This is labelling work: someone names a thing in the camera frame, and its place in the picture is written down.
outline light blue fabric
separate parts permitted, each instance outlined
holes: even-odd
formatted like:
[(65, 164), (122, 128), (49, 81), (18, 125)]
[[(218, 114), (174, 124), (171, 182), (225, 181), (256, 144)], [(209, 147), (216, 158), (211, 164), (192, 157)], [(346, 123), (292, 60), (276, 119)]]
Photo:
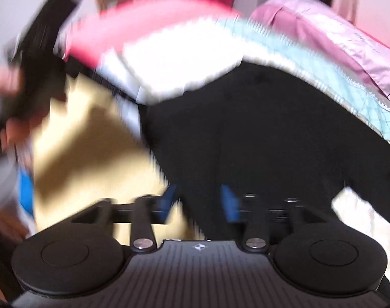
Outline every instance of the light blue fabric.
[(390, 109), (362, 84), (350, 79), (340, 67), (311, 49), (302, 47), (258, 23), (243, 19), (221, 19), (217, 24), (229, 29), (234, 36), (258, 43), (270, 52), (279, 53), (292, 61), (296, 66), (292, 71), (289, 65), (274, 64), (273, 67), (284, 69), (304, 80), (305, 73), (311, 74), (317, 81), (313, 84), (316, 88), (390, 142)]

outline screw head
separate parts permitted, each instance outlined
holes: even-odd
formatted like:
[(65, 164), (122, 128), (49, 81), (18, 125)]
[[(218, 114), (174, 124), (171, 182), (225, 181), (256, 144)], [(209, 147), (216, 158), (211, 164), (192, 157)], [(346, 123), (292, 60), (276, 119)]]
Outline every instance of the screw head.
[(246, 246), (248, 246), (249, 248), (252, 248), (252, 249), (260, 249), (260, 248), (263, 248), (265, 245), (266, 245), (265, 240), (258, 238), (258, 237), (249, 238), (246, 241)]
[(153, 242), (149, 238), (138, 238), (134, 240), (133, 245), (138, 249), (148, 249), (153, 246)]

